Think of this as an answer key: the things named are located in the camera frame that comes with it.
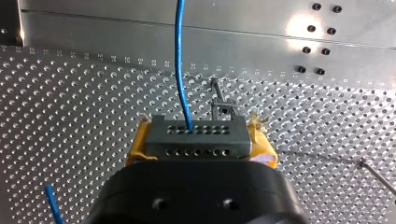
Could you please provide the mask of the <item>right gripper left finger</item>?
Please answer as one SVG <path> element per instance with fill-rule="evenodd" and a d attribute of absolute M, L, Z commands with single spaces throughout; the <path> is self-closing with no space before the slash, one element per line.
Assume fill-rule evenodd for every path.
<path fill-rule="evenodd" d="M 146 153 L 146 138 L 149 133 L 151 119 L 145 113 L 140 113 L 141 119 L 138 121 L 137 132 L 127 153 L 125 166 L 131 166 L 138 161 L 156 161 L 157 156 L 150 156 Z"/>

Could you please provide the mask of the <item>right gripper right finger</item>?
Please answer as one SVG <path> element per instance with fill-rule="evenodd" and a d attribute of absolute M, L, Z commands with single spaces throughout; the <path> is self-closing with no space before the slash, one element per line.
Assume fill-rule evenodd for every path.
<path fill-rule="evenodd" d="M 257 114 L 253 114 L 247 123 L 247 130 L 251 140 L 251 152 L 248 160 L 276 169 L 278 166 L 278 155 L 267 138 L 265 121 Z"/>

